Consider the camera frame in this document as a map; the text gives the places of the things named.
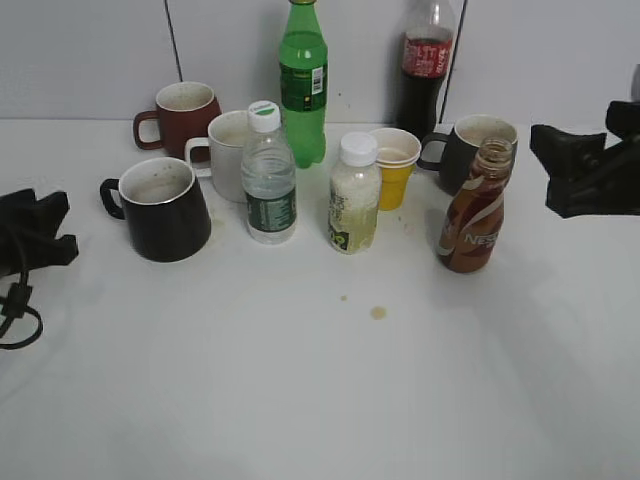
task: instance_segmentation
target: plastic bottle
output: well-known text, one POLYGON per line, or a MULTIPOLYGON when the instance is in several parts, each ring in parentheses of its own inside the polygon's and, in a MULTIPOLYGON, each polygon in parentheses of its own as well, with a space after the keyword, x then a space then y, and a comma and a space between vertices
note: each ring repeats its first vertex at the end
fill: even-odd
POLYGON ((327 45, 316 18, 316 0, 289 0, 291 12, 280 44, 280 88, 287 140, 300 168, 322 162, 326 149, 327 45))
POLYGON ((438 257, 450 270, 475 272, 489 261, 504 221, 504 189, 512 163, 510 142, 482 142, 469 179, 449 206, 438 244, 438 257))
POLYGON ((340 141, 329 201, 329 238, 340 253, 357 253, 373 243, 382 185, 377 156, 378 143, 368 133, 348 133, 340 141))
POLYGON ((296 226, 296 165, 280 128, 280 109, 269 101, 248 109, 249 136, 242 155, 247 225, 261 243, 276 245, 296 226))
POLYGON ((420 140, 437 123, 436 105, 449 70, 455 23, 447 0, 419 0, 406 26, 397 126, 420 140))

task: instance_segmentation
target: brown coffee drink bottle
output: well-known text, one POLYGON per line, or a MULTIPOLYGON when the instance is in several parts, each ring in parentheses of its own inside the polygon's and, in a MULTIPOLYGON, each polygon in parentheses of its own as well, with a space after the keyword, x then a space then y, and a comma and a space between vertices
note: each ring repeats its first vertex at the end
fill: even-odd
POLYGON ((504 219, 504 188, 512 162, 508 141, 488 138, 482 143, 468 180, 449 206, 437 247, 450 270, 475 272, 489 261, 504 219))

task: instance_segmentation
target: yellow cup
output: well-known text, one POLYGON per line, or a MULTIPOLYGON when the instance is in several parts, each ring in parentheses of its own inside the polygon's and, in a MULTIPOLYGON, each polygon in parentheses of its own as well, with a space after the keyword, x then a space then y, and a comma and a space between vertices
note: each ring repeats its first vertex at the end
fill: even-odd
POLYGON ((380 210, 395 210, 402 205, 407 182, 420 157, 422 145, 409 132, 397 128, 379 128, 371 132, 378 141, 377 164, 382 171, 380 210))
POLYGON ((416 168, 411 164, 404 168, 384 168, 378 164, 382 171, 382 188, 380 189, 380 210, 395 210, 404 200, 404 192, 407 189, 409 177, 416 168))

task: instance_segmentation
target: water bottle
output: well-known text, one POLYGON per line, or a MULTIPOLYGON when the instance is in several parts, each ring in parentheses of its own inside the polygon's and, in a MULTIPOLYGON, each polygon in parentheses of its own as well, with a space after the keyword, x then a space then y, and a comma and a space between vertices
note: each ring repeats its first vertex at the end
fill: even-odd
POLYGON ((289 0, 291 12, 280 44, 280 88, 287 140, 300 168, 322 162, 326 149, 327 44, 316 18, 316 0, 289 0))
POLYGON ((296 226, 296 164, 275 103, 252 103, 248 118, 249 137, 242 154, 247 225, 255 240, 276 245, 291 238, 296 226))

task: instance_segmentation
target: nescafe bottle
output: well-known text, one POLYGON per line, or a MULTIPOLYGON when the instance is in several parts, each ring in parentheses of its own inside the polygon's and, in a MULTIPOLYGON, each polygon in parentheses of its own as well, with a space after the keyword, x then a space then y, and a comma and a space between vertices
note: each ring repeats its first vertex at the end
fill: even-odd
POLYGON ((482 143, 469 179, 449 206, 437 247, 450 270, 475 272, 489 261, 504 219, 504 188, 512 162, 508 141, 488 138, 482 143))
POLYGON ((436 104, 449 70, 455 16, 447 0, 421 0, 405 30, 397 126, 422 138, 436 126, 436 104))

